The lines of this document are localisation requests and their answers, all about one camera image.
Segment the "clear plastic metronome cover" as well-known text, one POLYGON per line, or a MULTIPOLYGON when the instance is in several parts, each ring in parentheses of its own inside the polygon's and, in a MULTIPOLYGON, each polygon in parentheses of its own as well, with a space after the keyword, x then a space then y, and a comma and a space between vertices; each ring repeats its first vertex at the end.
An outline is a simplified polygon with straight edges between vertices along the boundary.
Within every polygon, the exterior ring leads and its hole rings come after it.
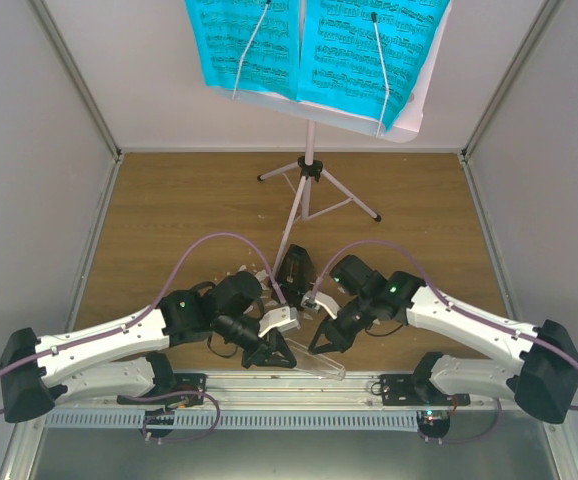
POLYGON ((308 347, 290 338, 286 343, 296 359, 295 370, 314 375, 322 379, 342 381, 346 376, 346 368, 328 356, 312 354, 308 347))

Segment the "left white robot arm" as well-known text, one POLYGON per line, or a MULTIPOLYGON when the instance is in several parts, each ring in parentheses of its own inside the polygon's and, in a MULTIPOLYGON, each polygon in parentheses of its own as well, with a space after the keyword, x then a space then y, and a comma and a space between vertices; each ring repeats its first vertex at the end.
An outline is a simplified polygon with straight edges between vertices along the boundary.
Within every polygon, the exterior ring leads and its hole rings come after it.
POLYGON ((3 415, 14 424, 56 405, 117 396, 126 403, 172 400, 175 377, 164 350, 219 335, 242 351, 241 365, 292 369, 297 360, 283 337, 298 325, 289 305, 247 315, 262 304, 262 287, 247 272, 165 295, 155 307, 88 329, 37 336, 12 333, 0 356, 3 415))

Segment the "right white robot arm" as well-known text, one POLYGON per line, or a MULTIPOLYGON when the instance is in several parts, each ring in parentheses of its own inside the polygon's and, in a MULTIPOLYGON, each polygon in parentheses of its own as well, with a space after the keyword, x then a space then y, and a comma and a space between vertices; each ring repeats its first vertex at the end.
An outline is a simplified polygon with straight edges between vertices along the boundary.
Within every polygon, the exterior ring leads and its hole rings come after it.
POLYGON ((309 346, 311 353, 344 353, 374 321, 394 320, 448 337, 483 356, 425 354, 411 382, 420 403, 433 405, 445 395, 506 399, 550 424, 563 423, 572 410, 578 351, 561 324, 546 320, 535 326, 491 314, 444 296, 415 275, 396 271, 384 277, 355 255, 340 260, 330 276, 351 299, 339 306, 316 290, 304 294, 303 306, 327 313, 309 346))

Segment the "black metronome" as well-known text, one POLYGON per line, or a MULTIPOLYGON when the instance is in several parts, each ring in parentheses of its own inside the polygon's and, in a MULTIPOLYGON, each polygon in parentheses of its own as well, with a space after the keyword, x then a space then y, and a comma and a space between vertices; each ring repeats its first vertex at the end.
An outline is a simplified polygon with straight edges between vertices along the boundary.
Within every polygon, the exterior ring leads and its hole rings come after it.
POLYGON ((275 279, 291 307, 302 310, 302 300, 316 281, 315 265, 307 250, 291 244, 285 253, 275 279))

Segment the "white music stand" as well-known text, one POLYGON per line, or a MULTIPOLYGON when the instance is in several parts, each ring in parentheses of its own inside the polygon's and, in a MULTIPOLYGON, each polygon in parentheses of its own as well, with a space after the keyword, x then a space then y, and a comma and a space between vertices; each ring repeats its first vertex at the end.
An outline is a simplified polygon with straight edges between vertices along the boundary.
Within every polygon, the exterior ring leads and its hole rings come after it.
POLYGON ((399 118, 394 122, 391 129, 386 129, 385 127, 381 126, 381 124, 375 123, 371 119, 364 119, 360 116, 354 116, 342 111, 324 107, 319 104, 291 102, 284 97, 270 93, 245 92, 243 94, 243 98, 247 101, 252 101, 254 103, 263 102, 273 104, 275 106, 279 106, 285 113, 299 113, 299 115, 307 119, 305 153, 298 157, 298 159, 294 162, 279 167, 275 170, 263 173, 257 177, 257 180, 262 182, 274 176, 286 176, 287 172, 290 170, 299 169, 301 171, 299 182, 294 187, 294 200, 290 209, 286 226, 283 230, 280 246, 278 248, 273 267, 268 271, 270 278, 274 278, 276 276, 282 264, 291 229, 296 222, 300 220, 308 221, 314 219, 349 203, 356 204, 374 221, 380 222, 382 220, 380 214, 375 212, 357 195, 351 192, 351 190, 349 190, 338 179, 336 179, 335 176, 333 176, 320 161, 314 159, 316 121, 318 119, 333 120, 338 127, 342 128, 344 126, 342 119, 347 118, 351 123, 360 122, 362 124, 356 129, 356 131, 361 134, 374 136, 378 139, 387 140, 391 143, 397 144, 407 143, 414 140, 417 137, 422 125, 424 103, 427 98, 427 92, 429 89, 433 68, 438 56, 440 42, 444 35, 452 6, 453 4, 449 3, 443 14, 443 17, 436 30, 436 34, 434 36, 428 57, 420 71, 418 82, 410 94, 407 105, 402 110, 399 118), (330 207, 324 208, 316 213, 312 213, 310 211, 311 186, 320 177, 328 180, 334 187, 336 187, 346 196, 346 199, 330 207))

